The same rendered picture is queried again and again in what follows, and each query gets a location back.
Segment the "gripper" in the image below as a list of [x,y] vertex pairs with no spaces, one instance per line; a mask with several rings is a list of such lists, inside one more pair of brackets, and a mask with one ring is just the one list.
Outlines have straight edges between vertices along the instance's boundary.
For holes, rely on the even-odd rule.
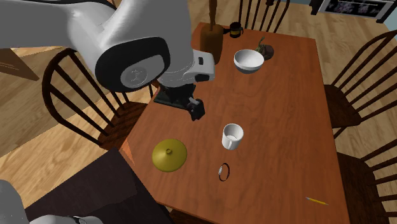
[[205,115],[204,103],[194,99],[195,84],[185,84],[180,87],[166,87],[160,84],[160,90],[154,102],[179,109],[187,109],[192,121],[199,120]]

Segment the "white mug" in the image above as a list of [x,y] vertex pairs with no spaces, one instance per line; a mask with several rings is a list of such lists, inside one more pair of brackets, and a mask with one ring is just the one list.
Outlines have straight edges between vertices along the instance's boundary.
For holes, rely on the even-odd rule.
[[235,150],[243,137],[243,128],[236,123],[229,123],[223,128],[221,143],[225,149]]

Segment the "black wristwatch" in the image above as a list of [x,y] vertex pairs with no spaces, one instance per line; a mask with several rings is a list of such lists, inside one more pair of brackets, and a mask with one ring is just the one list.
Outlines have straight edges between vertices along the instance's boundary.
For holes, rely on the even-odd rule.
[[218,169],[219,180],[224,182],[230,177],[230,166],[225,162]]

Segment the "dark wooden spindle chair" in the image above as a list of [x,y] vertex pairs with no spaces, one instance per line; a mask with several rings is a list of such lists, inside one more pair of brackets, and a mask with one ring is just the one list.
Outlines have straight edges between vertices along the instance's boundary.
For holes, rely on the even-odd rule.
[[237,21],[244,29],[276,33],[290,0],[239,0]]
[[[74,82],[73,79],[61,68],[59,63],[66,57],[69,57],[76,64],[77,68],[82,72],[91,86],[93,86],[96,92],[100,95],[101,99],[104,100],[108,108],[113,112],[113,117],[111,119],[106,117],[106,115],[95,105],[89,96],[84,93],[84,91],[76,84],[76,82]],[[94,109],[94,111],[107,123],[105,128],[102,128],[99,124],[95,123],[86,113],[77,107],[77,105],[75,105],[70,99],[62,94],[60,90],[51,84],[54,72],[58,73],[64,79],[64,81],[66,81],[66,83],[68,83],[69,86],[71,86],[71,88],[75,90],[75,92],[83,100],[85,100],[85,102],[87,102],[88,105]],[[99,136],[95,138],[63,118],[55,108],[51,98],[52,95],[54,95],[57,99],[62,101],[66,106],[77,113],[93,128],[98,130],[100,132]],[[76,50],[71,48],[66,48],[65,50],[62,50],[56,54],[56,56],[54,56],[45,69],[42,81],[42,96],[48,112],[61,125],[95,143],[104,150],[110,150],[112,148],[119,149],[121,147],[147,106],[145,103],[130,101],[125,92],[122,94],[125,99],[124,103],[121,102],[115,92],[112,92],[111,95],[119,105],[119,108],[115,108],[111,104],[105,93],[94,81],[92,75],[89,74],[83,63],[76,56]]]
[[362,158],[337,153],[350,224],[390,224],[397,211],[387,212],[383,202],[397,201],[397,193],[380,196],[377,185],[397,181],[397,174],[376,179],[373,172],[397,164],[397,156],[374,166],[366,161],[397,146],[397,139]]
[[[369,78],[376,70],[378,70],[383,64],[385,64],[392,56],[397,54],[397,46],[394,47],[389,53],[386,54],[381,60],[376,63],[370,70],[368,70],[355,84],[353,84],[347,91],[343,91],[342,88],[345,87],[392,39],[397,36],[397,29],[389,32],[380,34],[367,43],[365,43],[357,53],[352,57],[352,59],[347,63],[344,69],[339,73],[335,80],[330,85],[325,85],[324,90],[326,94],[326,100],[328,105],[328,112],[331,121],[331,127],[337,129],[338,131],[333,135],[334,138],[338,137],[346,128],[353,127],[361,124],[362,122],[375,117],[395,106],[397,106],[397,99],[389,104],[369,113],[366,116],[361,116],[359,112],[386,95],[390,94],[397,89],[397,82],[391,85],[389,88],[385,89],[366,103],[362,104],[360,107],[355,108],[354,103],[359,101],[365,95],[370,93],[380,84],[388,80],[394,74],[397,73],[397,66],[390,70],[388,73],[383,75],[374,84],[360,93],[353,100],[349,101],[347,96],[356,89],[361,83],[363,83],[367,78]],[[357,59],[362,55],[362,53],[368,49],[374,43],[380,41],[380,44],[366,57],[366,59],[344,80],[344,82],[336,87],[337,82],[343,77],[343,75],[351,68],[351,66],[357,61]]]

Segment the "brown wooden dining table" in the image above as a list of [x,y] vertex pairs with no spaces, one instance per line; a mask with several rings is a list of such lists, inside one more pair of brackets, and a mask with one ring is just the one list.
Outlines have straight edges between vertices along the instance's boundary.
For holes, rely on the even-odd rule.
[[[274,56],[255,73],[240,72],[235,53],[255,50],[263,36]],[[252,30],[225,36],[215,79],[198,83],[194,96],[204,102],[201,119],[151,102],[122,145],[157,202],[219,224],[350,224],[313,39]],[[229,123],[244,130],[235,150],[221,143]],[[165,139],[187,149],[173,172],[152,162]],[[222,182],[225,162],[230,177]]]

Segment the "white bowl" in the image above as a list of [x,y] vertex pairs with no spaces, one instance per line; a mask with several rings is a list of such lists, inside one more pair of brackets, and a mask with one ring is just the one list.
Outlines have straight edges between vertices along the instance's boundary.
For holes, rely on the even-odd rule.
[[243,49],[235,53],[233,61],[240,72],[251,74],[262,67],[264,58],[262,54],[255,50]]

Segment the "olive yellow round lid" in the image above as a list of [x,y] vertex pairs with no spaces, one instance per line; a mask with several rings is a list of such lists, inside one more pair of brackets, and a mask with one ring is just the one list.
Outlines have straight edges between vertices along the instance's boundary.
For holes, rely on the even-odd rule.
[[152,152],[153,165],[160,171],[173,172],[183,166],[187,159],[186,146],[177,139],[159,142]]

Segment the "brown wooden block with rod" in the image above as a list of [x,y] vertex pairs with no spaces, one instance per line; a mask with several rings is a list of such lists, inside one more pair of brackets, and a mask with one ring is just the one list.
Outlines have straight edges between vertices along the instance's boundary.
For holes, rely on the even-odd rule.
[[210,23],[200,31],[200,51],[211,53],[214,64],[218,64],[223,49],[223,27],[216,24],[217,0],[209,0]]

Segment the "yellow pencil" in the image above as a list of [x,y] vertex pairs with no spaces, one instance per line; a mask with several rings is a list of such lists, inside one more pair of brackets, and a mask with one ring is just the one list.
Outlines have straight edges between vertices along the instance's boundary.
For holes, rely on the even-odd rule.
[[322,205],[326,205],[326,206],[328,205],[328,204],[325,203],[325,202],[322,202],[322,201],[316,200],[316,199],[312,199],[312,198],[310,198],[310,197],[306,197],[306,199],[309,200],[309,201],[311,201],[311,202],[318,203],[318,204],[322,204]]

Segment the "dark round vegetable with leaves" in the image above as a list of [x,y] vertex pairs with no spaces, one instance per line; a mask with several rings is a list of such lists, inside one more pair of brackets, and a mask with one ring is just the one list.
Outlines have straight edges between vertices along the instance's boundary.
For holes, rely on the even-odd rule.
[[265,39],[263,36],[258,43],[258,46],[255,48],[255,51],[262,54],[264,60],[269,60],[274,56],[274,49],[271,45],[265,45],[261,42]]

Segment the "dark mug with yellow band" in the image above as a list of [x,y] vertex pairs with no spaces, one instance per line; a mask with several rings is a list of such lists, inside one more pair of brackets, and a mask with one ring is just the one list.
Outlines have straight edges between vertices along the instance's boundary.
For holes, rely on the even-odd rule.
[[223,29],[223,34],[229,34],[231,38],[238,38],[244,33],[240,22],[232,22],[228,29]]

